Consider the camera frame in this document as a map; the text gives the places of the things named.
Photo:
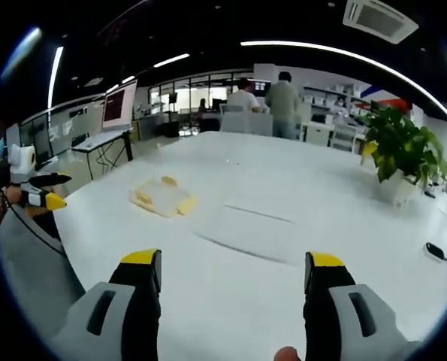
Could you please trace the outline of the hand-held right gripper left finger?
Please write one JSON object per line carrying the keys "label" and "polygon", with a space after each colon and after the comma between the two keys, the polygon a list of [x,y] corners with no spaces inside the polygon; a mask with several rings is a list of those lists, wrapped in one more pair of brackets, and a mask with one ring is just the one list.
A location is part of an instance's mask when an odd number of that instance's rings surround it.
{"label": "hand-held right gripper left finger", "polygon": [[120,260],[68,310],[52,339],[60,360],[157,360],[162,252],[147,249]]}

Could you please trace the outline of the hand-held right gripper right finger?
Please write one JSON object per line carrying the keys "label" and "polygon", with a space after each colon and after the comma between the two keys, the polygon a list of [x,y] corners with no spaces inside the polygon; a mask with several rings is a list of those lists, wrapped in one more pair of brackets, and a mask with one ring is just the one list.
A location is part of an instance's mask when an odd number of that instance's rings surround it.
{"label": "hand-held right gripper right finger", "polygon": [[420,347],[397,328],[396,314],[337,257],[305,256],[306,360],[406,360]]}

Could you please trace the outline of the person's left hand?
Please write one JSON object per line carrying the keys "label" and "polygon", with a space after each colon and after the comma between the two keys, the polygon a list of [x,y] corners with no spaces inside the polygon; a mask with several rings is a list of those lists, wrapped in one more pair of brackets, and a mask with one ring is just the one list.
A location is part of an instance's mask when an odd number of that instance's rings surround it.
{"label": "person's left hand", "polygon": [[22,190],[20,187],[17,186],[9,186],[4,188],[3,193],[5,195],[5,198],[7,199],[8,204],[18,204],[20,203],[22,199]]}

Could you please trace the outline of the person's right hand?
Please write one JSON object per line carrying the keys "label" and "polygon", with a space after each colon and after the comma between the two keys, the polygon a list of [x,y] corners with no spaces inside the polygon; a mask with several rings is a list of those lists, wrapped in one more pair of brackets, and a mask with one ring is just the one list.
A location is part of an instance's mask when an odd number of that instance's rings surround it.
{"label": "person's right hand", "polygon": [[301,359],[294,347],[285,346],[275,353],[273,361],[301,361]]}

